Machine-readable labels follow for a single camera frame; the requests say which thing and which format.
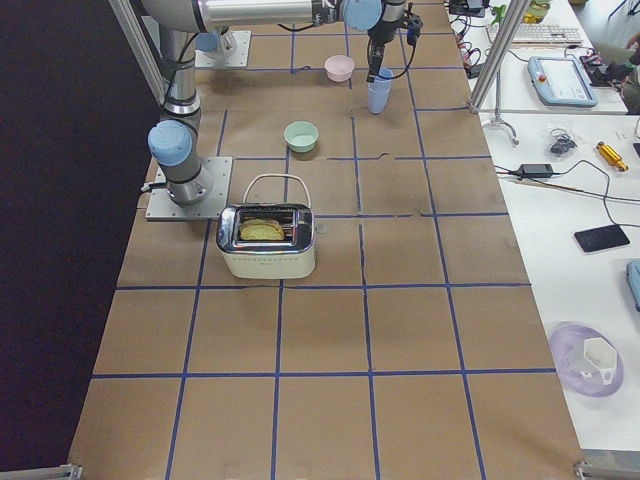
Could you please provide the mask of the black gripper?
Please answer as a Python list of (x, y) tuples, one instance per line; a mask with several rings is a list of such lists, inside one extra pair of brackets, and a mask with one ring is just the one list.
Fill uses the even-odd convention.
[(374, 27), (368, 31), (368, 73), (366, 81), (374, 83), (384, 59), (385, 47), (395, 37), (393, 27)]

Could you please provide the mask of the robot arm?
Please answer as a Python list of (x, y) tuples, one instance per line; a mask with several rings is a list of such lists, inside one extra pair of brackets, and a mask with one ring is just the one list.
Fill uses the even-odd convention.
[(200, 33), (196, 38), (196, 49), (211, 58), (231, 56), (236, 48), (237, 42), (228, 27)]
[(145, 1), (145, 15), (159, 26), (152, 41), (146, 27), (136, 21), (131, 48), (161, 109), (158, 126), (148, 145), (165, 178), (163, 198), (183, 217), (216, 215), (228, 198), (231, 160), (204, 160), (196, 153), (200, 124), (200, 98), (195, 86), (198, 36), (217, 36), (223, 57), (234, 55), (235, 25), (298, 24), (316, 28), (343, 22), (369, 35), (367, 79), (379, 74), (387, 43), (399, 29), (416, 42), (423, 26), (405, 1)]

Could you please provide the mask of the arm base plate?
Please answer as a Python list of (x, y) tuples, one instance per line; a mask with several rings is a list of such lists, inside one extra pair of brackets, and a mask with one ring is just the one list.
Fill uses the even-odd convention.
[(199, 34), (195, 41), (195, 68), (198, 70), (246, 69), (251, 36), (248, 30)]
[(164, 183), (154, 188), (148, 200), (148, 221), (196, 221), (214, 219), (228, 204), (232, 176), (232, 157), (200, 158), (201, 170), (193, 180), (177, 184), (167, 182), (157, 167), (155, 181)]

